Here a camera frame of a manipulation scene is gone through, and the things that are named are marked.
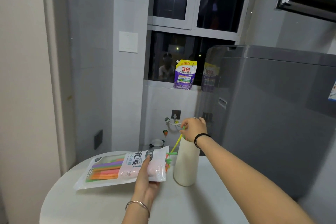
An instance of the hand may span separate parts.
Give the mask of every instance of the hand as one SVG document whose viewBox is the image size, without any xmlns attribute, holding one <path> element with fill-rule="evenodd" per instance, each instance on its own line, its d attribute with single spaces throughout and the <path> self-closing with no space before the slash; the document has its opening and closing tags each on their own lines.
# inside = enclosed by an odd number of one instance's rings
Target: hand
<svg viewBox="0 0 336 224">
<path fill-rule="evenodd" d="M 187 118 L 182 121 L 181 128 L 185 126 L 185 130 L 180 133 L 190 142 L 194 142 L 195 137 L 201 133 L 208 133 L 207 124 L 203 118 Z"/>
<path fill-rule="evenodd" d="M 149 160 L 150 156 L 148 156 L 142 163 L 136 179 L 134 194 L 131 201 L 140 201 L 144 203 L 149 210 L 151 210 L 153 201 L 158 193 L 160 183 L 148 181 L 147 167 Z"/>
</svg>

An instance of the table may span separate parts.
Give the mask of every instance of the table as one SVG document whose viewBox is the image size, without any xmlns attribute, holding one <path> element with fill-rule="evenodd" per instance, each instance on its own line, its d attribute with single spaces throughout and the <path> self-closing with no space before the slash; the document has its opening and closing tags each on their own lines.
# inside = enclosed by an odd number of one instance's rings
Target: table
<svg viewBox="0 0 336 224">
<path fill-rule="evenodd" d="M 116 151 L 111 154 L 123 154 Z M 152 206 L 149 223 L 248 224 L 207 157 L 199 157 L 197 181 L 183 187 L 173 179 L 174 158 L 166 182 Z M 66 172 L 44 200 L 40 224 L 120 224 L 134 184 L 75 191 L 73 185 L 90 163 L 87 159 Z"/>
</svg>

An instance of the silver bracelet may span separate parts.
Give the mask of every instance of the silver bracelet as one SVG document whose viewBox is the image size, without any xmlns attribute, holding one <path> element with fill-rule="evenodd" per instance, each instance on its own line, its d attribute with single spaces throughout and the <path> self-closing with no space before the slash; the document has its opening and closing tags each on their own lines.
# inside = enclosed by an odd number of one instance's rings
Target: silver bracelet
<svg viewBox="0 0 336 224">
<path fill-rule="evenodd" d="M 126 204 L 126 207 L 125 207 L 125 211 L 127 211 L 127 207 L 132 204 L 132 203 L 137 203 L 138 205 L 142 206 L 143 208 L 145 208 L 147 211 L 148 211 L 148 220 L 149 220 L 149 217 L 151 216 L 151 212 L 149 211 L 148 207 L 140 202 L 140 201 L 129 201 L 127 204 Z"/>
</svg>

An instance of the energy label sticker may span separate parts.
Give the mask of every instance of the energy label sticker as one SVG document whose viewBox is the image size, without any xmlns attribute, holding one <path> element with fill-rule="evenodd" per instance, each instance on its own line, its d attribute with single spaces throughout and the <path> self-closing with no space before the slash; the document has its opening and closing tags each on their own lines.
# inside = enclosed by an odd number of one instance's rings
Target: energy label sticker
<svg viewBox="0 0 336 224">
<path fill-rule="evenodd" d="M 335 82 L 333 88 L 331 89 L 328 100 L 336 101 L 336 82 Z"/>
</svg>

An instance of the bangle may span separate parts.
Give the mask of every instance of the bangle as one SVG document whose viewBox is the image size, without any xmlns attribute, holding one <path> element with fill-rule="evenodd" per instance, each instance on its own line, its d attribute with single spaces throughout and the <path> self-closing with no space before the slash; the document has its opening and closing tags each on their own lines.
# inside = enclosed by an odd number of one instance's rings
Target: bangle
<svg viewBox="0 0 336 224">
<path fill-rule="evenodd" d="M 209 135 L 206 134 L 206 133 L 200 133 L 200 134 L 198 134 L 198 135 L 195 137 L 195 139 L 194 139 L 194 143 L 195 143 L 195 146 L 196 146 L 197 148 L 199 148 L 199 149 L 200 149 L 200 147 L 198 147 L 198 145 L 197 145 L 197 138 L 199 138 L 200 136 L 208 136 L 208 137 L 212 138 L 211 136 L 209 136 Z"/>
<path fill-rule="evenodd" d="M 138 205 L 140 205 L 141 207 L 145 208 L 147 211 L 148 211 L 148 220 L 149 220 L 149 217 L 151 216 L 151 212 L 149 211 L 148 207 L 140 202 L 140 201 L 129 201 L 127 204 L 126 204 L 126 207 L 125 207 L 125 211 L 127 211 L 127 207 L 132 204 L 132 203 L 137 203 Z"/>
</svg>

